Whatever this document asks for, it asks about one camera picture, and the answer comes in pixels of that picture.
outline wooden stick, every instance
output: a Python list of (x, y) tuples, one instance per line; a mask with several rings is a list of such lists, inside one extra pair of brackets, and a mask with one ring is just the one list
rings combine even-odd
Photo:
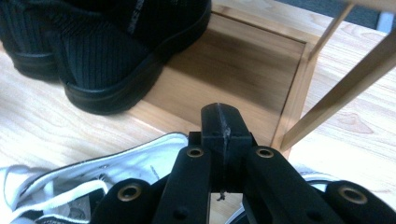
[(396, 30), (385, 37), (327, 93), (283, 138), (287, 150), (396, 66)]
[(335, 17), (332, 22), (330, 23), (329, 27), (326, 29), (324, 32), (323, 36), (320, 38), (318, 43), (315, 45), (314, 49), (312, 49), (311, 54), (309, 55), (308, 61), (311, 62), (313, 58), (318, 57), (320, 51), (323, 49), (323, 47), (326, 45), (326, 43), (329, 41), (330, 37), (332, 37), (332, 34), (337, 30), (338, 26), (340, 23), (346, 18), (346, 16), (349, 14), (350, 10), (355, 6), (353, 3), (348, 3), (346, 4), (344, 10)]

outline black shoe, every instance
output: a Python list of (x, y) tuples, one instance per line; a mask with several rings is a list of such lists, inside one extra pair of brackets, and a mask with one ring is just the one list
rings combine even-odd
[(49, 42), (67, 97), (94, 114), (142, 99), (163, 64), (202, 35), (211, 13), (210, 0), (31, 2), (53, 25)]
[(0, 39), (15, 68), (39, 79), (57, 79), (57, 66), (43, 30), (46, 22), (23, 2), (0, 0)]

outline shoe sole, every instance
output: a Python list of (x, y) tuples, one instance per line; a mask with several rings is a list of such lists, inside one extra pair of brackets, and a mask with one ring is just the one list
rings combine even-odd
[(209, 1), (200, 20), (164, 40), (127, 78), (115, 86), (91, 91), (61, 80), (67, 98), (76, 107), (98, 115), (116, 114), (130, 109), (149, 92), (163, 70), (164, 64), (205, 32), (210, 14)]

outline grommet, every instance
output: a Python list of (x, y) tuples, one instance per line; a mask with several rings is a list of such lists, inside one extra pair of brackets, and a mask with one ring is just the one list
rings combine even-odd
[(198, 158), (204, 155), (204, 151), (198, 147), (194, 147), (187, 150), (187, 155), (192, 158)]
[(256, 150), (256, 154), (262, 158), (269, 159), (274, 157), (274, 152), (267, 148), (259, 148)]
[(117, 194), (120, 201), (130, 202), (138, 198), (142, 194), (142, 188), (137, 184), (129, 184), (119, 190)]
[(356, 204), (366, 204), (367, 203), (367, 197), (361, 193), (357, 189), (353, 189), (347, 186), (342, 186), (339, 190), (338, 193), (346, 200), (352, 203)]

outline shoe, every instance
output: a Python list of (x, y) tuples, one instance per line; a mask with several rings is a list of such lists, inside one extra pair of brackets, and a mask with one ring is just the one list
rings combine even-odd
[(36, 10), (23, 3), (0, 0), (0, 39), (14, 67), (23, 75), (37, 79), (58, 78), (55, 58)]
[(211, 13), (210, 0), (30, 3), (52, 25), (49, 42), (68, 99), (100, 115), (142, 99), (169, 58), (203, 34)]
[(56, 170), (0, 167), (0, 223), (89, 223), (109, 189), (131, 178), (155, 185), (186, 147), (169, 133), (139, 147)]

